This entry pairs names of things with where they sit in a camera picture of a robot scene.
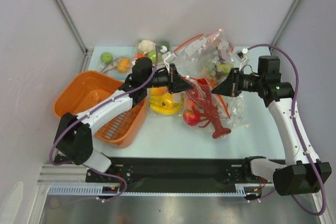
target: white enclosure wall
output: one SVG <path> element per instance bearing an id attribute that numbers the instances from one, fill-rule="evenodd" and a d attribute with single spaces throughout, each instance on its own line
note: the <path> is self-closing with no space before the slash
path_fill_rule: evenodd
<path id="1" fill-rule="evenodd" d="M 0 206 L 23 182 L 15 223 L 24 223 L 58 125 L 53 102 L 83 55 L 52 0 L 0 0 L 0 7 Z"/>
<path id="2" fill-rule="evenodd" d="M 177 45 L 223 27 L 245 46 L 271 42 L 293 0 L 63 0 L 88 48 L 134 45 L 139 38 Z"/>
<path id="3" fill-rule="evenodd" d="M 329 207 L 336 211 L 336 0 L 303 0 L 278 46 L 299 70 L 298 106 L 310 142 L 333 173 L 327 181 Z M 292 67 L 281 61 L 283 79 L 295 82 Z"/>

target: plastic fruit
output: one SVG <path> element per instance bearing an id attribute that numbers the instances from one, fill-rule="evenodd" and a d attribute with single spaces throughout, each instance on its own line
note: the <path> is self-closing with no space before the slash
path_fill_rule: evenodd
<path id="1" fill-rule="evenodd" d="M 144 39 L 138 44 L 139 52 L 147 54 L 151 50 L 155 50 L 155 43 L 150 40 Z"/>
<path id="2" fill-rule="evenodd" d="M 129 58 L 122 59 L 117 65 L 118 71 L 121 73 L 127 72 L 130 63 L 131 63 L 131 60 Z"/>
<path id="3" fill-rule="evenodd" d="M 103 52 L 100 55 L 100 60 L 104 63 L 104 64 L 109 64 L 111 63 L 111 61 L 113 60 L 113 56 L 110 52 Z"/>
<path id="4" fill-rule="evenodd" d="M 163 115 L 173 115 L 180 111 L 182 107 L 182 103 L 175 103 L 175 106 L 171 109 L 166 109 L 165 107 L 162 107 L 160 105 L 156 105 L 153 103 L 150 103 L 149 106 L 152 110 L 154 110 L 157 113 L 163 114 Z"/>
<path id="5" fill-rule="evenodd" d="M 149 89 L 150 95 L 163 95 L 168 92 L 167 87 L 160 87 L 160 88 L 151 88 Z"/>
<path id="6" fill-rule="evenodd" d="M 166 109 L 171 109 L 176 106 L 176 103 L 173 102 L 173 95 L 165 93 L 163 95 L 152 95 L 149 98 L 149 103 L 165 107 Z"/>
<path id="7" fill-rule="evenodd" d="M 148 58 L 150 58 L 152 60 L 152 63 L 155 64 L 155 59 L 156 59 L 156 51 L 152 50 L 148 53 Z M 159 58 L 158 58 L 158 62 L 162 61 L 162 53 L 159 52 Z"/>
<path id="8" fill-rule="evenodd" d="M 137 59 L 140 59 L 140 58 L 143 58 L 143 57 L 146 57 L 146 55 L 145 55 L 145 54 L 142 54 L 142 53 L 139 53 L 139 54 L 136 54 L 136 55 L 134 56 L 134 60 L 137 60 Z"/>
<path id="9" fill-rule="evenodd" d="M 187 98 L 184 105 L 185 105 L 185 108 L 189 111 L 198 110 L 198 106 L 197 106 L 196 102 L 194 102 L 190 98 Z"/>
<path id="10" fill-rule="evenodd" d="M 195 114 L 192 111 L 184 110 L 183 111 L 183 120 L 189 126 L 196 126 L 201 122 L 201 117 L 198 114 Z"/>
<path id="11" fill-rule="evenodd" d="M 231 63 L 220 64 L 217 66 L 217 71 L 220 73 L 230 73 L 230 70 L 233 67 L 234 66 Z"/>

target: orange plastic basket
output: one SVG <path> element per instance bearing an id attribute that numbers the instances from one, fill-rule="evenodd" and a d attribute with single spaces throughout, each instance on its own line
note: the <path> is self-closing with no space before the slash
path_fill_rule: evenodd
<path id="1" fill-rule="evenodd" d="M 85 111 L 112 95 L 121 81 L 96 71 L 77 75 L 54 104 L 54 114 L 61 118 L 65 113 L 75 115 Z M 118 148 L 131 145 L 146 119 L 146 99 L 129 111 L 119 114 L 94 135 Z"/>

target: metal floor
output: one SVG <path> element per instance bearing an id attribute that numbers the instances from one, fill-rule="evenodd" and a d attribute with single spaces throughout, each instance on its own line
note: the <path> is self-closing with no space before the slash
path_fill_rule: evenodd
<path id="1" fill-rule="evenodd" d="M 104 204 L 84 200 L 70 206 L 50 208 L 79 198 L 48 196 L 40 224 L 320 223 L 318 217 L 303 212 L 290 196 L 276 194 L 261 203 L 249 204 L 244 199 L 229 197 L 124 196 Z M 299 198 L 307 208 L 316 211 L 310 195 Z"/>

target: red toy lobster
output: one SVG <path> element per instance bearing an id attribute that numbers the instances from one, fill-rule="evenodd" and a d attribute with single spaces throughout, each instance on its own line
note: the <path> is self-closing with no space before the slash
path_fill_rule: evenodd
<path id="1" fill-rule="evenodd" d="M 218 108 L 212 103 L 212 94 L 208 83 L 204 79 L 199 79 L 197 83 L 199 84 L 200 89 L 205 93 L 205 97 L 202 93 L 199 92 L 198 87 L 193 82 L 190 82 L 190 84 L 194 88 L 192 90 L 186 91 L 186 93 L 197 105 L 202 107 L 204 111 L 203 113 L 198 111 L 196 108 L 193 108 L 195 114 L 199 115 L 200 117 L 205 117 L 201 120 L 201 122 L 208 120 L 203 126 L 199 127 L 205 128 L 210 123 L 212 123 L 215 127 L 215 132 L 212 134 L 213 138 L 219 138 L 229 134 L 231 130 L 222 126 Z"/>

